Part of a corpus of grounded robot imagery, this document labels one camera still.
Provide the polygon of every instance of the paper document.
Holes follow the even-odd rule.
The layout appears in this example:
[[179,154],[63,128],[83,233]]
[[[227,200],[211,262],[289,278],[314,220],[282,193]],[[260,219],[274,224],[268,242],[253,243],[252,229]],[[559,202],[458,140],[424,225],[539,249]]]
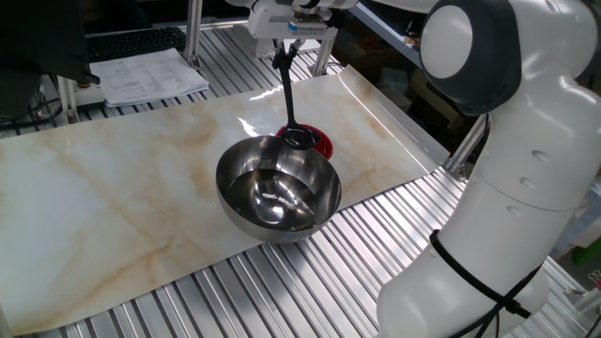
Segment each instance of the paper document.
[[187,95],[208,88],[175,48],[90,64],[106,105],[117,107]]

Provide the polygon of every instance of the red plate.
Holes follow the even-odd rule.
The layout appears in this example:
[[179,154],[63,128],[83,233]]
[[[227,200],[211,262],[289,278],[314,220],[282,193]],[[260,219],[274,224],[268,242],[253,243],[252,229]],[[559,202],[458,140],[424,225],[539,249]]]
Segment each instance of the red plate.
[[[327,160],[329,160],[331,158],[331,155],[334,153],[334,147],[331,144],[330,138],[328,137],[328,135],[326,135],[325,133],[323,133],[323,131],[320,131],[319,129],[313,127],[313,126],[309,126],[309,125],[304,125],[304,124],[300,124],[302,127],[310,129],[312,131],[315,131],[319,134],[319,136],[321,136],[321,140],[319,140],[319,143],[316,144],[316,146],[313,147],[313,149],[317,150],[321,155],[323,155],[323,157],[325,157]],[[281,127],[278,130],[278,133],[276,134],[277,136],[282,136],[282,132],[284,131],[284,127]]]

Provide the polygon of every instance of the ladle handle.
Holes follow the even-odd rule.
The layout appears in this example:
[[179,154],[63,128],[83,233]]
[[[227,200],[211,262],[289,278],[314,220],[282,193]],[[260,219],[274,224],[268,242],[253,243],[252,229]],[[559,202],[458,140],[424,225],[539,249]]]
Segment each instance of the ladle handle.
[[282,75],[282,86],[284,87],[285,108],[288,113],[288,127],[298,127],[294,119],[294,105],[292,104],[292,84],[290,83],[290,62],[285,57],[280,61],[280,74]]

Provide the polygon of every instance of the black cable tie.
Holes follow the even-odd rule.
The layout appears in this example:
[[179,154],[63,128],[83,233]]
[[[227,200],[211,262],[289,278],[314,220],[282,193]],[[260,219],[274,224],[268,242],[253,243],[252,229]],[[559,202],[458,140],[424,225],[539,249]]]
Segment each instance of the black cable tie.
[[531,316],[530,311],[524,309],[517,300],[514,300],[514,297],[522,288],[524,288],[524,286],[526,286],[526,284],[528,284],[530,279],[534,277],[534,274],[536,274],[536,271],[538,271],[540,267],[537,268],[535,271],[531,272],[526,278],[524,278],[520,283],[516,285],[521,286],[517,290],[517,292],[515,292],[516,288],[514,287],[514,289],[512,289],[512,292],[508,293],[506,296],[503,296],[497,291],[488,287],[486,284],[482,283],[469,271],[463,268],[463,266],[451,256],[451,254],[442,246],[442,243],[440,243],[439,230],[434,230],[434,232],[432,232],[432,235],[430,235],[430,243],[432,243],[432,247],[434,248],[434,250],[436,250],[436,252],[439,253],[440,258],[442,258],[442,260],[444,260],[447,263],[447,265],[451,267],[451,269],[453,269],[461,278],[463,278],[476,290],[480,291],[483,295],[502,305],[510,314],[519,315],[525,319],[528,319]]

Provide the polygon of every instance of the table surface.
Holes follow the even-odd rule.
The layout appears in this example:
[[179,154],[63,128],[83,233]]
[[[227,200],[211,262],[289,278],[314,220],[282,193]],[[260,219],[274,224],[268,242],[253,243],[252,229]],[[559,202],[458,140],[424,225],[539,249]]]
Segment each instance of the table surface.
[[[202,31],[202,75],[210,89],[121,108],[81,111],[82,121],[185,104],[279,85],[270,60],[258,60],[228,25]],[[300,54],[293,81],[308,79],[316,53]],[[331,60],[329,74],[342,70]],[[50,91],[46,99],[55,98]],[[1,131],[0,138],[56,128]],[[25,335],[105,337],[371,337],[378,332],[379,289],[425,248],[453,212],[465,184],[442,168],[339,211],[304,241],[263,244],[201,269],[115,308],[65,327]],[[552,259],[544,264],[547,305],[508,337],[582,337],[592,325],[562,294],[581,290]]]

